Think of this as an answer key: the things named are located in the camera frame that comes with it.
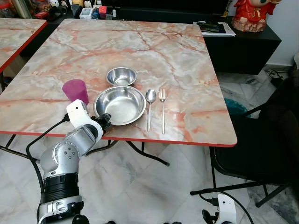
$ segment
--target toy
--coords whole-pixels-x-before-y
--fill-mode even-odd
[[[50,4],[51,4],[52,7],[54,7],[54,6],[58,7],[59,6],[58,0],[50,0]]]
[[[261,32],[266,27],[266,15],[273,14],[276,4],[281,0],[238,0],[235,17],[232,19],[234,28],[240,31]]]
[[[85,8],[92,8],[92,3],[90,1],[84,1]]]
[[[65,2],[65,0],[61,0],[61,6],[65,6],[68,8],[67,3]]]

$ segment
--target black chair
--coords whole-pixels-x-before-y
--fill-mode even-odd
[[[246,117],[259,110],[258,119]],[[217,188],[214,168],[252,181],[220,190],[263,185],[266,197],[256,203],[260,207],[299,179],[299,74],[287,78],[265,104],[231,119],[238,143],[233,148],[210,147],[213,186]],[[266,184],[278,187],[268,194]],[[190,194],[211,192],[203,189]]]

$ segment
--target red table edge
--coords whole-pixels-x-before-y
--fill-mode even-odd
[[[42,133],[32,133],[32,132],[6,132],[0,131],[0,134],[18,134],[18,135],[31,135],[31,136],[40,136]],[[65,134],[46,134],[47,137],[65,137]],[[214,147],[223,147],[231,148],[235,144],[213,144],[213,143],[198,143],[198,142],[186,142],[186,141],[168,141],[168,140],[151,140],[151,139],[130,139],[130,138],[117,138],[117,137],[102,137],[103,140],[117,140],[117,141],[144,141],[144,142],[153,142],[153,143],[166,143],[166,144],[179,144],[179,145],[194,145],[194,146],[214,146]]]
[[[43,25],[37,29],[37,31],[30,36],[30,38],[28,38],[28,40],[25,41],[25,43],[23,43],[23,45],[21,47],[19,47],[19,49],[17,49],[16,52],[14,52],[13,55],[11,55],[11,57],[0,67],[0,72],[3,72],[3,70],[19,55],[19,53],[46,27],[46,25],[48,24],[47,21],[45,21],[43,23]]]

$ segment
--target metal fork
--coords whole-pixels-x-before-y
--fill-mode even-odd
[[[165,123],[164,123],[164,101],[166,98],[166,90],[165,89],[160,89],[159,91],[159,98],[160,101],[162,102],[162,134],[165,134]]]

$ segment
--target small metal bowl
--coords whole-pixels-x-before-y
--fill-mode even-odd
[[[127,125],[140,118],[145,110],[143,94],[131,86],[114,86],[104,90],[94,101],[97,116],[111,115],[111,124]]]
[[[113,86],[131,85],[137,79],[137,72],[128,67],[118,67],[110,70],[106,75],[106,80]]]

